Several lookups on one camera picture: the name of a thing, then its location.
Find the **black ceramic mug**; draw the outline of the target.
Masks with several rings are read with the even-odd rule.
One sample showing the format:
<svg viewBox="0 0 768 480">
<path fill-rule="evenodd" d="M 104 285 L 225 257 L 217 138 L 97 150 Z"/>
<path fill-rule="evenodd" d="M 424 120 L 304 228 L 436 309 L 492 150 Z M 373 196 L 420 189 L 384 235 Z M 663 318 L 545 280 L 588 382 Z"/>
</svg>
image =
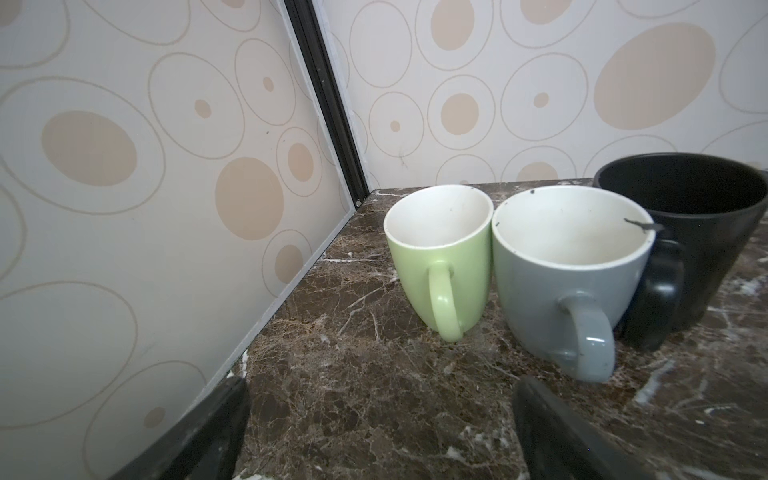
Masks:
<svg viewBox="0 0 768 480">
<path fill-rule="evenodd" d="M 664 152 L 610 162 L 593 184 L 652 217 L 656 240 L 617 332 L 633 348 L 655 351 L 703 317 L 767 210 L 767 175 L 721 157 Z"/>
</svg>

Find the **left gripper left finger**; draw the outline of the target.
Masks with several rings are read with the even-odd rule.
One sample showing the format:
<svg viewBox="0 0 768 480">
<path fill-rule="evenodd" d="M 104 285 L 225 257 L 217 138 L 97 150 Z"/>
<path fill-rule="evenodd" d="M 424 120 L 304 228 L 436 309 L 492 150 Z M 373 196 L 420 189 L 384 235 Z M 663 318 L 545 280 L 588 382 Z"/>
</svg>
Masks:
<svg viewBox="0 0 768 480">
<path fill-rule="evenodd" d="M 114 479 L 231 479 L 250 415 L 245 379 L 220 383 Z"/>
</svg>

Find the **light green ceramic mug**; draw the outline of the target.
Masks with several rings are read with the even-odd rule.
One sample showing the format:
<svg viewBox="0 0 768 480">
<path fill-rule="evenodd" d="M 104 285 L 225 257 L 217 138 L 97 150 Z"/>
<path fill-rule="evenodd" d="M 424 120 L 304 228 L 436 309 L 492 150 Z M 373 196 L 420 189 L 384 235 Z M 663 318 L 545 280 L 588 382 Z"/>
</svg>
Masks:
<svg viewBox="0 0 768 480">
<path fill-rule="evenodd" d="M 396 202 L 383 228 L 411 306 L 446 342 L 483 315 L 492 273 L 494 205 L 468 185 L 421 189 Z"/>
</svg>

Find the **grey ceramic mug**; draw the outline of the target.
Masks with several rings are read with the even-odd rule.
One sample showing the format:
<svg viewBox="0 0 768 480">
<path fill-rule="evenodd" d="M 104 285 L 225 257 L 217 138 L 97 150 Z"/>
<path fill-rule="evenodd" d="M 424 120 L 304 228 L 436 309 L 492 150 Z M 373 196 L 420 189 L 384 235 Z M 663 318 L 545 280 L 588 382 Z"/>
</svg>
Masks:
<svg viewBox="0 0 768 480">
<path fill-rule="evenodd" d="M 651 215 L 617 193 L 577 185 L 512 195 L 492 220 L 499 301 L 515 338 L 568 376 L 602 383 L 614 327 L 656 239 Z"/>
</svg>

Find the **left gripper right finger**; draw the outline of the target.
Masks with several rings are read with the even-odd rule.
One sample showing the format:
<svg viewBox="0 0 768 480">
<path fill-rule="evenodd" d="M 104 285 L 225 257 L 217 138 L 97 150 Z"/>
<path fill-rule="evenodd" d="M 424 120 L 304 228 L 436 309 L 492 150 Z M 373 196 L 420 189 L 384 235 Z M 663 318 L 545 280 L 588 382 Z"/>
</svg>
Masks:
<svg viewBox="0 0 768 480">
<path fill-rule="evenodd" d="M 520 378 L 512 396 L 515 432 L 532 479 L 651 479 L 537 379 Z"/>
</svg>

